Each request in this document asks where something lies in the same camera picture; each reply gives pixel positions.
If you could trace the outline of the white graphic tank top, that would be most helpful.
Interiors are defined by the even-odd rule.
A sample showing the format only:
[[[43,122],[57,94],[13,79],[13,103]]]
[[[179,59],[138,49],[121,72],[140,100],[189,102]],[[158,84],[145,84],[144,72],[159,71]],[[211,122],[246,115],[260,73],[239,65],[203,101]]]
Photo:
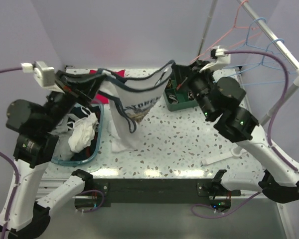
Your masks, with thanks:
[[[122,77],[109,69],[99,68],[104,75],[98,94],[109,100],[112,119],[108,131],[113,137],[112,152],[134,151],[142,141],[140,126],[144,117],[160,100],[173,74],[174,60],[168,61],[146,77]]]

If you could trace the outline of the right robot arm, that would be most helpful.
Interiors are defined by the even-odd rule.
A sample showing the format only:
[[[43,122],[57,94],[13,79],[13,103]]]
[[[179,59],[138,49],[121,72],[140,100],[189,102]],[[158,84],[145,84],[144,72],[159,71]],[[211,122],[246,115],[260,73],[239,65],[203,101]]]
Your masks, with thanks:
[[[215,80],[216,64],[208,61],[173,65],[172,69],[178,88],[192,92],[205,120],[265,168],[247,175],[219,170],[210,189],[219,196],[234,190],[260,192],[282,204],[299,200],[299,163],[276,146],[252,113],[240,106],[246,91],[238,81],[229,76]]]

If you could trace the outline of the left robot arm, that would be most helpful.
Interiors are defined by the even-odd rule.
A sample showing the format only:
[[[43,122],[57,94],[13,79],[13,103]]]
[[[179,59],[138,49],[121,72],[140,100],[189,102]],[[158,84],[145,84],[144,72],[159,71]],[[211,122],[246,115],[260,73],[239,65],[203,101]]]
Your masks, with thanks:
[[[93,191],[93,177],[78,169],[47,196],[37,199],[58,136],[52,131],[76,104],[85,107],[98,92],[105,75],[72,75],[35,67],[35,79],[49,89],[43,105],[15,100],[7,108],[6,127],[18,133],[13,159],[13,176],[7,200],[0,213],[2,238],[35,239],[48,227],[52,215],[76,195]]]

